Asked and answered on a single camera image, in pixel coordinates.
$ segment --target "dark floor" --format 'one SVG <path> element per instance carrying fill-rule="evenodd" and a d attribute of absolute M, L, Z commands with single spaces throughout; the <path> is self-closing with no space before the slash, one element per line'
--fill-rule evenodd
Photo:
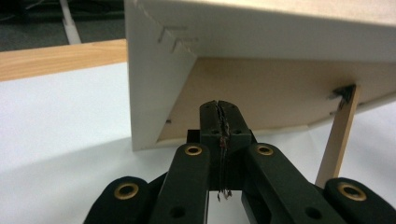
<path fill-rule="evenodd" d="M 69 0 L 69 6 L 82 43 L 125 38 L 122 0 Z M 44 0 L 24 13 L 0 11 L 0 51 L 61 45 L 68 41 L 59 0 Z"/>

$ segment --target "wooden desk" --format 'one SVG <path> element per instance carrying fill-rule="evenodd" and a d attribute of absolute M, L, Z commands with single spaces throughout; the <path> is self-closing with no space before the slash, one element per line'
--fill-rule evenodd
<path fill-rule="evenodd" d="M 0 81 L 127 61 L 126 40 L 0 52 Z"/>

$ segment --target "metal grommet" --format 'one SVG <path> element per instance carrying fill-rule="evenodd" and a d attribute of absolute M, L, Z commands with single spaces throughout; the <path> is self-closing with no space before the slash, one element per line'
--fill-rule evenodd
<path fill-rule="evenodd" d="M 362 202 L 367 199 L 367 195 L 363 190 L 346 182 L 341 182 L 338 184 L 338 191 L 353 201 Z"/>
<path fill-rule="evenodd" d="M 139 186 L 134 183 L 121 183 L 114 190 L 114 197 L 120 200 L 133 198 L 139 191 Z"/>
<path fill-rule="evenodd" d="M 274 151 L 271 148 L 264 146 L 257 146 L 256 151 L 263 156 L 271 156 L 272 154 L 274 154 Z"/>
<path fill-rule="evenodd" d="M 197 156 L 201 154 L 202 149 L 200 147 L 186 147 L 186 149 L 184 149 L 184 152 L 186 152 L 186 154 L 189 156 Z"/>

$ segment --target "wooden strut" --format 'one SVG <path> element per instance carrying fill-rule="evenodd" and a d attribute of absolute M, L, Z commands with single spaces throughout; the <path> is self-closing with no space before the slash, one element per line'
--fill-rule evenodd
<path fill-rule="evenodd" d="M 340 173 L 361 87 L 352 86 L 348 93 L 347 99 L 343 94 L 343 99 L 335 114 L 332 130 L 318 171 L 315 184 L 321 188 L 324 188 L 329 179 L 338 177 Z"/>

